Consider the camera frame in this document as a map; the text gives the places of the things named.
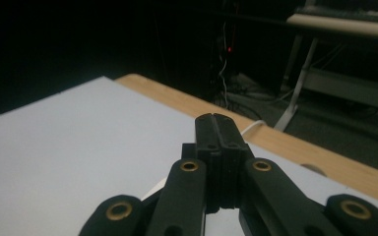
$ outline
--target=wooden table edge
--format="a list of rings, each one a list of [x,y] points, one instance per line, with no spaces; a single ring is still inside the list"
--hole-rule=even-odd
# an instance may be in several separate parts
[[[245,129],[254,122],[198,97],[167,87],[140,75],[127,75],[115,80],[115,82],[193,118],[205,113],[220,113],[231,117],[239,130]],[[375,168],[267,126],[252,129],[244,138],[246,141],[294,163],[316,166],[330,179],[378,199],[378,170]]]

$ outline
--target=wooden table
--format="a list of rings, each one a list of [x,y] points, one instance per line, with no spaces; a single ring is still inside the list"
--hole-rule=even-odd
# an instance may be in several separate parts
[[[207,101],[139,75],[127,75],[117,79],[116,82],[194,118],[205,113],[220,113],[231,117],[239,130],[245,129],[254,122]],[[377,169],[267,126],[253,128],[244,135],[244,139],[295,163],[316,166],[327,177],[378,199]]]

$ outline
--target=brass ring insert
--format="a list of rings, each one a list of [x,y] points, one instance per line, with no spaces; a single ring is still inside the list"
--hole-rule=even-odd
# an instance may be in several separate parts
[[[198,169],[198,163],[195,161],[185,161],[180,165],[180,169],[187,172],[195,171]]]
[[[118,202],[109,206],[106,210],[106,217],[110,220],[121,220],[130,215],[132,209],[133,207],[129,203],[124,201]]]
[[[351,200],[344,200],[341,202],[341,207],[345,213],[355,218],[358,218],[358,219],[371,218],[370,210],[366,206],[358,202],[351,201]]]
[[[258,160],[253,163],[253,167],[259,171],[269,171],[272,169],[272,165],[263,160]]]

